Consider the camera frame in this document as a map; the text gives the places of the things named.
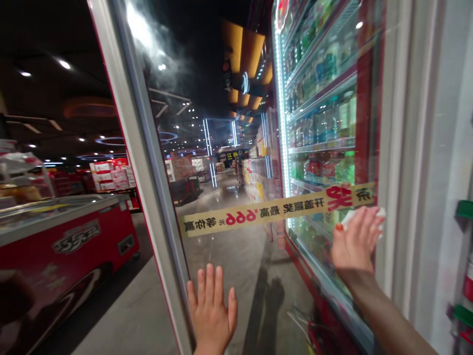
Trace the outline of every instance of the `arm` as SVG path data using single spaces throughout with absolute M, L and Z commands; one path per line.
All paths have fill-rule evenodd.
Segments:
M 378 210 L 361 207 L 346 231 L 341 224 L 335 226 L 332 258 L 336 271 L 388 354 L 437 354 L 376 283 L 371 254 L 384 221 L 376 217 Z

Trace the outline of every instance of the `floor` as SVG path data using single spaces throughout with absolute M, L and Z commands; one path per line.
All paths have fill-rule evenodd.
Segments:
M 246 205 L 234 175 L 219 175 L 217 188 L 202 184 L 197 200 L 178 215 Z M 177 354 L 172 325 L 152 255 L 144 217 L 133 215 L 141 256 L 125 265 L 73 314 L 35 354 Z M 285 251 L 262 226 L 184 240 L 192 279 L 208 262 L 224 270 L 225 292 L 236 288 L 238 327 L 227 353 L 307 354 L 306 335 L 288 315 L 310 313 L 313 301 Z

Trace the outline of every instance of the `ceiling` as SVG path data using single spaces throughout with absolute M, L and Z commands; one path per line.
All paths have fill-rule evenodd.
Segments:
M 156 56 L 156 51 L 146 52 L 137 46 L 144 59 L 148 85 L 155 89 L 149 92 L 149 99 L 157 116 L 156 124 L 160 132 L 178 135 L 173 143 L 163 145 L 164 150 L 167 147 L 195 149 L 198 139 L 203 142 L 200 125 L 204 117 L 210 119 L 212 145 L 222 146 L 232 136 L 232 111 L 242 108 L 229 102 L 224 90 L 222 63 L 228 44 L 222 19 L 244 27 L 257 27 L 253 31 L 267 28 L 265 11 L 271 1 L 264 1 L 266 6 L 262 9 L 257 2 L 134 1 L 136 9 L 146 14 L 153 30 L 154 48 L 159 48 Z M 9 0 L 2 2 L 2 12 L 0 92 L 10 116 L 7 126 L 12 138 L 24 151 L 33 151 L 40 159 L 56 161 L 65 157 L 71 164 L 84 163 L 77 157 L 86 154 L 124 152 L 121 145 L 96 142 L 100 136 L 121 137 L 116 116 L 100 112 L 90 115 L 83 110 L 73 117 L 65 115 L 70 99 L 87 98 L 90 102 L 112 99 L 86 1 Z M 251 36 L 251 31 L 245 29 L 245 32 Z M 248 43 L 242 47 L 243 57 L 247 56 L 246 49 L 254 50 L 250 47 Z M 69 63 L 70 69 L 61 66 L 59 60 Z M 165 70 L 158 69 L 161 64 L 166 65 Z M 31 76 L 22 76 L 21 71 Z M 266 92 L 270 92 L 270 85 L 260 87 L 259 93 Z M 256 134 L 252 129 L 248 134 Z M 108 142 L 121 143 L 120 140 Z

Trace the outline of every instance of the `left hand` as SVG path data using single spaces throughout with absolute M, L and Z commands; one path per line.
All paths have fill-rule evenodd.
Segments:
M 187 282 L 187 298 L 196 334 L 197 348 L 194 355 L 222 355 L 237 328 L 238 302 L 232 287 L 225 307 L 223 270 L 217 266 L 215 275 L 212 264 L 207 264 L 207 277 L 197 272 L 197 298 L 192 281 Z

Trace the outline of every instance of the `right hand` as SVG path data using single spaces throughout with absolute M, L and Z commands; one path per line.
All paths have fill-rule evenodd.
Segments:
M 343 278 L 343 271 L 362 271 L 373 274 L 371 254 L 381 234 L 384 217 L 376 217 L 379 207 L 360 207 L 348 223 L 347 230 L 341 223 L 334 228 L 332 260 L 335 270 Z

